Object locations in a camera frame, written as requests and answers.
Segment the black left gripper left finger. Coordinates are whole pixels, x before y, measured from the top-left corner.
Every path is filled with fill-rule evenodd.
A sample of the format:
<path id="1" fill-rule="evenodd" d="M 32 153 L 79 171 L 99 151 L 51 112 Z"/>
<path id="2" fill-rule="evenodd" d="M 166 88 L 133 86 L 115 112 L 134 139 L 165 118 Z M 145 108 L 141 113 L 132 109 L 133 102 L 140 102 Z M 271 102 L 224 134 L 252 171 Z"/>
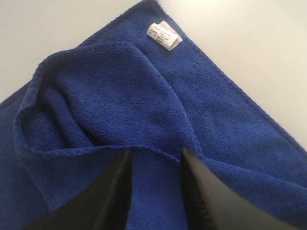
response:
<path id="1" fill-rule="evenodd" d="M 124 230 L 132 196 L 132 155 L 119 154 L 101 174 L 62 207 L 27 230 Z"/>

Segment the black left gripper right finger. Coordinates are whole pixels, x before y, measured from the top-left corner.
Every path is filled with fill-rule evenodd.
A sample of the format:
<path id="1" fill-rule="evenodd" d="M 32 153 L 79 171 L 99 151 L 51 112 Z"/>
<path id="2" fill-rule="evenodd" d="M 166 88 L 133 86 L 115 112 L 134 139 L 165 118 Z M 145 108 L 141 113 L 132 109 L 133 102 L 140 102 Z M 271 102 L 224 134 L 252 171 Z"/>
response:
<path id="1" fill-rule="evenodd" d="M 181 190 L 190 230 L 269 230 L 270 217 L 232 192 L 190 150 L 181 159 Z"/>

